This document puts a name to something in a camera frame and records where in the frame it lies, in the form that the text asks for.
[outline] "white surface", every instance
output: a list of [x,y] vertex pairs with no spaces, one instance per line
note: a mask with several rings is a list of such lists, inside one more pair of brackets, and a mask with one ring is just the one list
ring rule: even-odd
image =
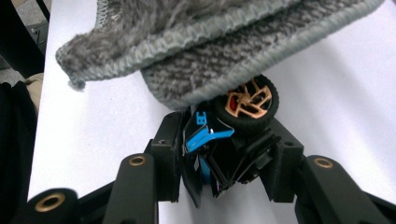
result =
[[[169,112],[139,73],[68,86],[57,48],[94,25],[96,2],[54,0],[29,197],[51,188],[83,196],[114,180],[120,161],[142,152]],[[305,155],[339,161],[359,186],[396,203],[396,5],[388,0],[265,72],[276,84],[276,117],[305,145]],[[195,209],[160,203],[160,223],[296,223],[292,204],[269,203],[260,180],[220,199],[205,189]]]

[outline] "brass screw hole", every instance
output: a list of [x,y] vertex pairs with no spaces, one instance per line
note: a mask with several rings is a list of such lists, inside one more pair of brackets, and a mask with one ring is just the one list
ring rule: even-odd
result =
[[147,161],[146,157],[135,156],[135,157],[132,157],[131,159],[129,159],[129,164],[132,166],[139,166],[139,165],[143,165],[144,163],[146,163],[146,161]]
[[57,208],[64,202],[65,196],[62,193],[53,193],[43,199],[41,199],[36,205],[35,210],[37,212],[48,212]]
[[326,169],[331,169],[333,167],[332,162],[324,158],[316,158],[314,159],[314,163]]

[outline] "black metal bracket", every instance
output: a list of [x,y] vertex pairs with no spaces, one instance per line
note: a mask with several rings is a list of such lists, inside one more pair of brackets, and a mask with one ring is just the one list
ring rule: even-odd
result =
[[[50,189],[35,196],[11,223],[158,223],[158,201],[177,202],[181,176],[199,205],[200,173],[182,155],[182,129],[189,118],[189,112],[166,116],[145,153],[121,162],[114,183],[79,200],[71,189]],[[306,158],[304,146],[276,119],[269,127],[280,137],[268,150],[271,160],[258,158],[246,174],[259,175],[276,203],[293,203],[296,195],[299,223],[396,223],[394,204],[361,191],[338,162]]]

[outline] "blue plastic part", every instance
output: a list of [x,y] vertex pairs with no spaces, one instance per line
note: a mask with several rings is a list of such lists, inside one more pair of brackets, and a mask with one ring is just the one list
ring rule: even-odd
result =
[[201,171],[202,171],[202,176],[204,178],[204,184],[210,184],[209,166],[207,165],[206,161],[202,158],[199,159],[199,162],[201,164]]
[[202,112],[202,115],[199,115],[199,112],[196,112],[195,115],[196,115],[197,125],[206,125],[207,123],[206,112]]
[[187,142],[187,150],[189,152],[193,152],[197,148],[203,146],[204,144],[206,144],[211,140],[227,138],[227,137],[231,137],[231,135],[233,135],[233,130],[224,131],[220,133],[210,133],[207,128],[202,129],[190,141]]

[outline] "gray knitted fabric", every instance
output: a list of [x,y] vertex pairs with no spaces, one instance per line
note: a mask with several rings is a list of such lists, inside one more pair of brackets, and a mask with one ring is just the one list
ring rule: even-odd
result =
[[132,74],[299,0],[98,0],[95,28],[56,53],[72,84]]
[[173,109],[210,100],[374,11],[383,0],[302,0],[224,37],[142,70],[148,88]]

